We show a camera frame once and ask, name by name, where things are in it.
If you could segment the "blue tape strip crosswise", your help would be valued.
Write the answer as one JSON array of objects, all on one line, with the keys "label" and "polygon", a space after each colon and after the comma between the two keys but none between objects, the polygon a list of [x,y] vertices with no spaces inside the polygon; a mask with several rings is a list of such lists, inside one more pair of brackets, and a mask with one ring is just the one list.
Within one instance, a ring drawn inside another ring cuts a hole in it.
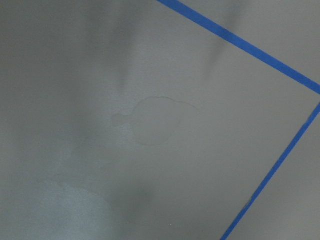
[{"label": "blue tape strip crosswise", "polygon": [[307,76],[301,74],[300,72],[288,66],[287,64],[281,62],[277,58],[271,56],[270,54],[266,53],[265,51],[261,50],[255,45],[249,43],[248,41],[234,34],[233,32],[227,30],[226,28],[220,26],[219,24],[215,23],[209,18],[203,16],[202,14],[193,10],[192,8],[183,4],[182,2],[178,0],[160,0],[159,2],[164,6],[168,7],[169,9],[180,14],[181,16],[192,21],[193,23],[204,28],[205,30],[213,33],[214,35],[220,37],[221,39],[227,41],[228,43],[234,45],[235,47],[241,49],[247,54],[260,60],[261,62],[265,63],[271,68],[279,71],[285,76],[305,86],[306,88],[315,92],[316,94],[320,93],[319,83],[311,80]]}]

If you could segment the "blue tape strip lengthwise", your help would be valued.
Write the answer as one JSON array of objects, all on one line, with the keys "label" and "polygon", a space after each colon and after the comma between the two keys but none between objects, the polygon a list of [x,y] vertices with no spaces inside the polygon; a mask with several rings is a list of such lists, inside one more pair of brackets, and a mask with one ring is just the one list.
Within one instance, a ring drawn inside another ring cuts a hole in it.
[{"label": "blue tape strip lengthwise", "polygon": [[248,199],[247,203],[244,205],[244,207],[240,210],[240,212],[237,214],[237,216],[234,218],[232,223],[229,225],[229,227],[226,229],[226,231],[221,236],[221,240],[227,240],[231,233],[235,230],[235,228],[238,226],[238,224],[241,222],[243,217],[247,214],[249,209],[252,207],[252,205],[255,203],[255,201],[258,199],[260,194],[263,192],[265,187],[268,185],[270,180],[273,178],[273,176],[276,174],[276,172],[279,170],[279,168],[282,166],[282,164],[285,162],[287,157],[290,155],[290,153],[293,151],[293,149],[296,147],[298,142],[301,140],[301,138],[304,136],[306,131],[309,129],[309,127],[312,125],[314,120],[317,118],[317,116],[320,114],[320,104],[318,103],[315,109],[312,111],[306,122],[302,125],[302,127],[299,129],[297,134],[294,136],[292,141],[289,143],[289,145],[286,147],[286,149],[283,151],[279,159],[274,163],[272,168],[269,170],[267,175],[264,177],[262,182],[259,184],[259,186],[256,188],[252,196]]}]

